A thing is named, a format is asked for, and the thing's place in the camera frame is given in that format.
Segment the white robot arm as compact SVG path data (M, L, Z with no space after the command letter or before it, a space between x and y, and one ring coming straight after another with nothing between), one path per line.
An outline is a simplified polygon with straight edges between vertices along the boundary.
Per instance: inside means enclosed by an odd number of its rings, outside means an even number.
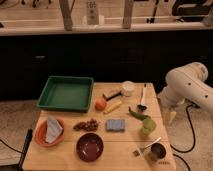
M170 70L165 77L166 86L157 95L163 123L169 125L176 116L175 107L189 100L213 113L213 88L205 84L207 67L192 62Z

